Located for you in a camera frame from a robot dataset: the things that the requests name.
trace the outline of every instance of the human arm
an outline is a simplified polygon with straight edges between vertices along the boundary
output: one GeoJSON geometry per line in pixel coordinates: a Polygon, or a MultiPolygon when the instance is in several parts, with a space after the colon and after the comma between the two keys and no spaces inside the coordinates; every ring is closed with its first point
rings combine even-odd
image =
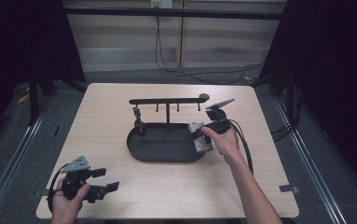
{"type": "Polygon", "coordinates": [[[260,189],[240,152],[236,131],[230,128],[225,133],[218,134],[207,127],[202,127],[201,131],[212,138],[219,153],[230,166],[248,223],[281,224],[280,217],[260,189]]]}
{"type": "MultiPolygon", "coordinates": [[[[59,180],[57,189],[62,188],[62,181],[59,180]]],[[[57,191],[53,196],[52,224],[73,224],[76,222],[76,217],[79,210],[82,208],[82,201],[90,190],[90,185],[82,186],[73,200],[65,198],[61,190],[57,191]]]]}

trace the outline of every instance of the wire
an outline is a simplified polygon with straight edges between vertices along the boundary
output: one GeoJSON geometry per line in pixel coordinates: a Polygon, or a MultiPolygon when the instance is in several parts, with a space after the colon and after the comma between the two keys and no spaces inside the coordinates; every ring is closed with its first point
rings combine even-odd
{"type": "Polygon", "coordinates": [[[182,71],[176,71],[176,70],[170,70],[169,68],[167,68],[166,64],[164,63],[164,58],[163,58],[163,53],[162,53],[162,46],[161,46],[161,38],[160,38],[160,20],[159,17],[157,17],[157,24],[158,24],[158,30],[157,30],[157,38],[156,38],[156,47],[155,47],[155,61],[156,64],[158,66],[159,69],[161,69],[162,71],[168,72],[169,74],[176,76],[176,77],[192,77],[196,80],[202,81],[202,82],[206,82],[209,84],[214,84],[214,85],[229,85],[229,84],[234,84],[236,82],[239,82],[240,80],[242,80],[243,76],[244,76],[244,71],[248,71],[251,69],[254,69],[258,66],[263,66],[264,63],[258,63],[258,64],[248,64],[243,66],[240,70],[235,70],[235,71],[212,71],[212,72],[200,72],[200,73],[192,73],[192,74],[188,74],[182,71]],[[160,59],[161,59],[161,63],[163,64],[163,66],[161,66],[158,63],[158,51],[160,54],[160,59]],[[228,82],[212,82],[209,80],[205,80],[196,76],[199,75],[207,75],[207,74],[234,74],[234,73],[240,73],[240,76],[232,81],[228,81],[228,82]]]}
{"type": "Polygon", "coordinates": [[[49,208],[49,211],[50,213],[52,213],[53,211],[53,196],[56,192],[60,191],[61,189],[57,189],[55,191],[53,191],[53,187],[56,183],[56,179],[57,177],[59,176],[60,174],[60,170],[62,169],[60,168],[58,170],[58,172],[55,174],[55,176],[53,176],[53,179],[52,179],[52,182],[50,183],[50,187],[49,187],[49,193],[48,193],[48,198],[47,198],[47,201],[48,201],[48,208],[49,208]]]}
{"type": "Polygon", "coordinates": [[[293,132],[299,123],[301,103],[302,103],[303,97],[302,97],[300,91],[298,90],[297,86],[295,86],[294,95],[295,95],[294,96],[295,97],[295,113],[294,113],[292,123],[286,127],[282,127],[276,131],[271,132],[271,134],[273,135],[273,141],[275,143],[280,141],[281,139],[283,139],[285,136],[287,136],[291,132],[293,132]]]}
{"type": "Polygon", "coordinates": [[[248,148],[247,142],[245,141],[244,135],[242,133],[242,129],[241,129],[240,125],[238,124],[238,122],[236,122],[235,120],[229,119],[228,121],[229,121],[230,125],[234,128],[234,130],[236,130],[236,133],[238,134],[238,136],[242,142],[242,145],[244,146],[244,151],[245,151],[245,155],[247,157],[248,167],[250,168],[251,173],[254,174],[254,167],[253,167],[253,163],[252,163],[251,152],[250,152],[250,149],[248,148]]]}

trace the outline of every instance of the human hand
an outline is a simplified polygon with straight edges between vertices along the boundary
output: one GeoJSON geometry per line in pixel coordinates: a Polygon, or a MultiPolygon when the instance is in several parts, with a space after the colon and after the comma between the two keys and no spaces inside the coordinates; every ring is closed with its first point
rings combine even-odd
{"type": "MultiPolygon", "coordinates": [[[[62,188],[62,181],[59,180],[57,189],[62,188]]],[[[90,185],[82,186],[73,200],[65,198],[61,190],[53,196],[52,224],[72,224],[76,222],[79,210],[82,208],[82,201],[90,190],[90,185]]]]}
{"type": "Polygon", "coordinates": [[[244,161],[239,147],[239,138],[233,128],[219,134],[208,127],[202,127],[201,131],[211,137],[219,153],[224,156],[225,162],[232,165],[235,159],[244,161]]]}

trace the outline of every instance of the horizontal bar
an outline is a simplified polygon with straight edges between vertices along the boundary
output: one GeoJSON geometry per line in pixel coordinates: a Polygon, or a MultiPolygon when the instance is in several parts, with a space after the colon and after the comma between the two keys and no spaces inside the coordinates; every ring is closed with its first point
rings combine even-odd
{"type": "Polygon", "coordinates": [[[131,105],[157,105],[157,104],[200,104],[206,102],[205,98],[165,98],[165,99],[133,99],[131,105]]]}
{"type": "Polygon", "coordinates": [[[282,13],[138,7],[20,7],[19,12],[77,15],[159,16],[279,21],[282,13]]]}

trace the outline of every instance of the wooden table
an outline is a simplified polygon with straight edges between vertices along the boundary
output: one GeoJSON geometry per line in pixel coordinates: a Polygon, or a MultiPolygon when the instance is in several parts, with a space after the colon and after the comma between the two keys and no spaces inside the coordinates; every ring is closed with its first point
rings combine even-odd
{"type": "MultiPolygon", "coordinates": [[[[49,180],[65,163],[84,155],[92,169],[106,168],[106,176],[90,178],[92,185],[120,181],[118,191],[102,201],[83,203],[79,218],[158,219],[245,217],[228,165],[217,149],[193,163],[148,163],[135,160],[126,140],[135,117],[130,99],[193,98],[201,93],[210,100],[198,105],[171,106],[171,122],[210,120],[205,107],[235,98],[223,109],[237,121],[247,140],[254,163],[254,176],[281,217],[298,216],[292,192],[281,193],[288,185],[277,150],[254,89],[242,86],[91,84],[76,114],[62,153],[49,180]]],[[[141,105],[144,122],[165,122],[164,105],[141,105]]],[[[36,214],[50,218],[46,197],[36,214]]]]}

